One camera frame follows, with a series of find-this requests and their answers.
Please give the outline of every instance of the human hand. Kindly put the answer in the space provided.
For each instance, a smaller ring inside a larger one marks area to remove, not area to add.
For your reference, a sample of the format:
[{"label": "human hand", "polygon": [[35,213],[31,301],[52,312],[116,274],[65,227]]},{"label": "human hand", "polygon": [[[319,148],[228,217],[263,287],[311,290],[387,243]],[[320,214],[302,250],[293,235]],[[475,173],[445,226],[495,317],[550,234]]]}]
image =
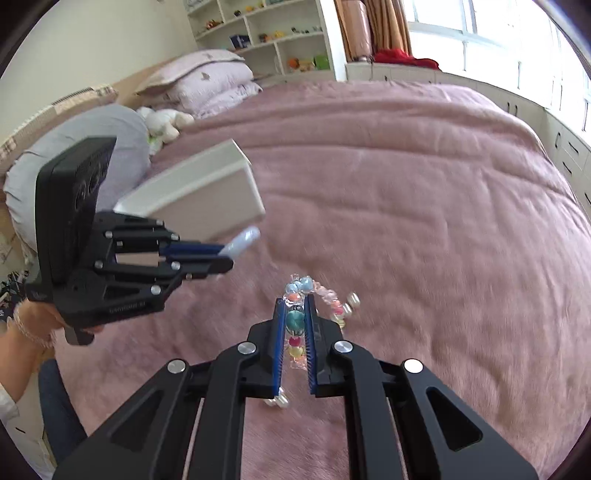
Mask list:
[{"label": "human hand", "polygon": [[[18,308],[18,315],[25,328],[42,339],[49,339],[54,330],[67,326],[55,305],[51,303],[25,300]],[[103,328],[98,326],[85,331],[99,333]]]}]

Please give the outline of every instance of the bracelet on wrist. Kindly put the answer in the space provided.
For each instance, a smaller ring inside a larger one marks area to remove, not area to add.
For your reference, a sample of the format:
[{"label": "bracelet on wrist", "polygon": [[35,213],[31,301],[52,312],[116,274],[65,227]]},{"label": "bracelet on wrist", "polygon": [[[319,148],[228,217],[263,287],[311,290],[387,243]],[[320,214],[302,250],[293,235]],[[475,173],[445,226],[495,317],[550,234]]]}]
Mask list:
[{"label": "bracelet on wrist", "polygon": [[16,305],[14,307],[14,312],[12,314],[12,317],[8,317],[8,324],[9,325],[14,325],[17,330],[28,340],[30,340],[31,342],[45,348],[51,348],[53,346],[53,336],[52,334],[49,334],[48,339],[43,339],[37,335],[35,335],[34,333],[31,333],[27,327],[23,324],[20,315],[18,314],[20,306],[22,304],[19,303],[18,305]]}]

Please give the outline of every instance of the beaded bracelet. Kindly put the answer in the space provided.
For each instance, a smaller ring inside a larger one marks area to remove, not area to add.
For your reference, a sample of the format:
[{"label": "beaded bracelet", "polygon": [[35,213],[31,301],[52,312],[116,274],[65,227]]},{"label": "beaded bracelet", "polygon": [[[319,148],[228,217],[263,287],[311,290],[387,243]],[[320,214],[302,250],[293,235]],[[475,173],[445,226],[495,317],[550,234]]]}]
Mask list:
[{"label": "beaded bracelet", "polygon": [[330,307],[330,320],[341,329],[345,327],[345,319],[350,317],[353,309],[359,308],[361,302],[355,292],[347,295],[348,303],[341,303],[334,290],[323,287],[311,277],[292,275],[291,281],[285,286],[283,299],[288,307],[285,328],[290,334],[285,343],[287,353],[291,357],[292,368],[306,368],[304,348],[304,299],[308,293],[316,293]]},{"label": "beaded bracelet", "polygon": [[33,343],[36,343],[37,345],[42,346],[45,349],[51,348],[53,346],[53,336],[50,336],[49,340],[44,340],[43,338],[40,338],[37,335],[29,332],[29,330],[27,330],[27,327],[24,326],[20,315],[18,314],[20,307],[21,307],[20,303],[14,307],[14,312],[12,314],[12,317],[8,317],[8,324],[14,325],[17,328],[17,330],[19,332],[21,332],[21,334],[24,337],[26,337],[28,340],[32,341]]}]

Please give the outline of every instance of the blue box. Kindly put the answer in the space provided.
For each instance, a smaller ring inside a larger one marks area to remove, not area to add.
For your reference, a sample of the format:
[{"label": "blue box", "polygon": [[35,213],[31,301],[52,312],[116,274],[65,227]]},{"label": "blue box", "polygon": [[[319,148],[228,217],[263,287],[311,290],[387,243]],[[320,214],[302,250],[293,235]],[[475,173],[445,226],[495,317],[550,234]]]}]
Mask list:
[{"label": "blue box", "polygon": [[251,39],[248,38],[248,35],[232,35],[230,37],[230,41],[234,48],[246,48],[251,46]]}]

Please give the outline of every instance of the white box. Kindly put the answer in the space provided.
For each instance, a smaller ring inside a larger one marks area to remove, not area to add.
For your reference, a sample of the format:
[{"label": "white box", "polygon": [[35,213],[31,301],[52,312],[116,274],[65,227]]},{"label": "white box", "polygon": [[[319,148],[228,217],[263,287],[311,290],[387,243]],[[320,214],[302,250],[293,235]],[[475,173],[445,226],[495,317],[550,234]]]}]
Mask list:
[{"label": "white box", "polygon": [[228,140],[162,172],[114,211],[163,220],[183,240],[209,241],[265,214],[251,163]]}]

